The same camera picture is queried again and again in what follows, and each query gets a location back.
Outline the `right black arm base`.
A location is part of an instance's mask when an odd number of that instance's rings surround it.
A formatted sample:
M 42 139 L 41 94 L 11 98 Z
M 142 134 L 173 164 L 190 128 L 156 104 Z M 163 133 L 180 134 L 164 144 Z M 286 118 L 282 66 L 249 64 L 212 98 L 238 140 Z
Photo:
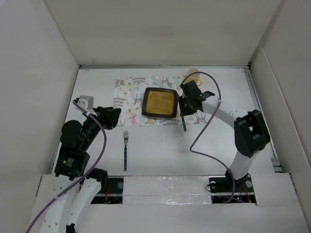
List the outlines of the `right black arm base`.
M 211 195 L 212 204 L 257 203 L 250 174 L 235 181 L 235 187 L 229 174 L 211 175 L 208 181 L 205 189 Z

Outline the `floral patterned cloth napkin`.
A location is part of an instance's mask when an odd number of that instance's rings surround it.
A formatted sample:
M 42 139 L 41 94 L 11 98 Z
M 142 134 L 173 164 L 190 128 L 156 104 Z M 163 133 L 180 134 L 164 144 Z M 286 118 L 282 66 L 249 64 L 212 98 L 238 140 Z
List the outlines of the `floral patterned cloth napkin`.
M 145 89 L 158 87 L 173 89 L 182 94 L 179 87 L 182 77 L 125 77 L 117 78 L 113 99 L 114 108 L 121 108 L 119 126 L 170 126 L 181 125 L 182 119 L 177 110 L 175 118 L 154 118 L 141 113 Z

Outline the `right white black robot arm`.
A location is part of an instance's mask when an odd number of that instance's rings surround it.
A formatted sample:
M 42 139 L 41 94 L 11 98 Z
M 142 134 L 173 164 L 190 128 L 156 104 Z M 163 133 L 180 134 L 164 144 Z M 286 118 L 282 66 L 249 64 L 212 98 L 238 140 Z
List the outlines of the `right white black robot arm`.
M 234 130 L 237 153 L 229 167 L 232 175 L 225 178 L 225 186 L 230 191 L 236 191 L 242 186 L 242 179 L 248 174 L 256 155 L 270 143 L 262 113 L 259 110 L 237 109 L 210 91 L 202 92 L 194 81 L 180 87 L 183 91 L 179 97 L 182 116 L 193 115 L 199 110 L 211 114 Z

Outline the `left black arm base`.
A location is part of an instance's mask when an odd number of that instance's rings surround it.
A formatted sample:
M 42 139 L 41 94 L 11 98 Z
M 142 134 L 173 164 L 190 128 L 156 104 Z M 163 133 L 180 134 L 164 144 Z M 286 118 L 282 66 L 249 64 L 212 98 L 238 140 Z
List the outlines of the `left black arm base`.
M 109 176 L 104 188 L 93 198 L 91 204 L 122 204 L 124 177 Z

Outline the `silver table knife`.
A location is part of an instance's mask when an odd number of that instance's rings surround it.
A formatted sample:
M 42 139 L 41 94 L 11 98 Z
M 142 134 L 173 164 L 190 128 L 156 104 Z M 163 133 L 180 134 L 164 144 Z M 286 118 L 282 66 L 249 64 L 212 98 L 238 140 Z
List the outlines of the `silver table knife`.
M 187 131 L 187 127 L 186 127 L 184 116 L 182 114 L 181 114 L 181 120 L 182 120 L 183 130 L 186 132 Z

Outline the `yellow ceramic mug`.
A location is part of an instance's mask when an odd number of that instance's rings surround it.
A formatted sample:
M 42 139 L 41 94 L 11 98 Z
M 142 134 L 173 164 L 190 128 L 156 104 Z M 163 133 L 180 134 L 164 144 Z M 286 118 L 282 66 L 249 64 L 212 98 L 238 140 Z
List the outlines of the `yellow ceramic mug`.
M 195 81 L 198 86 L 201 86 L 203 84 L 202 79 L 200 78 L 199 70 L 196 68 L 189 69 L 187 71 L 186 77 L 188 78 L 185 80 L 185 83 Z

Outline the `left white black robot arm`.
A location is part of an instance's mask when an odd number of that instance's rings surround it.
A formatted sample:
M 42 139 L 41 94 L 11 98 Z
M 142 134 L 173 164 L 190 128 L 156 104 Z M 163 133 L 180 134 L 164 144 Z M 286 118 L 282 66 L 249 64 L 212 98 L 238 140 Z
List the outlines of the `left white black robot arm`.
M 87 117 L 84 123 L 70 120 L 62 127 L 53 199 L 44 209 L 41 233 L 77 232 L 95 196 L 108 188 L 106 170 L 95 166 L 85 170 L 90 159 L 87 150 L 99 132 L 116 127 L 121 109 L 97 107 L 82 112 Z

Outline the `square black brown plate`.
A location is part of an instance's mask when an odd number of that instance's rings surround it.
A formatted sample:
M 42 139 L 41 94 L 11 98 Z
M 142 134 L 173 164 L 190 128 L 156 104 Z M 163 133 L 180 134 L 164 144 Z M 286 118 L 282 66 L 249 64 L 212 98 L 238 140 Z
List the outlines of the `square black brown plate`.
M 142 102 L 142 115 L 156 118 L 175 118 L 178 93 L 173 89 L 147 87 Z

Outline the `fork with teal handle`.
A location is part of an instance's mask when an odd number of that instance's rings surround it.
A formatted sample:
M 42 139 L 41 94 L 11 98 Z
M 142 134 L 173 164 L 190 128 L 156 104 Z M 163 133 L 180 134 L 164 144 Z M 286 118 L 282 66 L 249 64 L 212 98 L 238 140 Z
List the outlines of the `fork with teal handle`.
M 127 143 L 129 140 L 129 132 L 128 130 L 124 130 L 123 132 L 123 140 L 124 140 L 124 171 L 127 170 Z

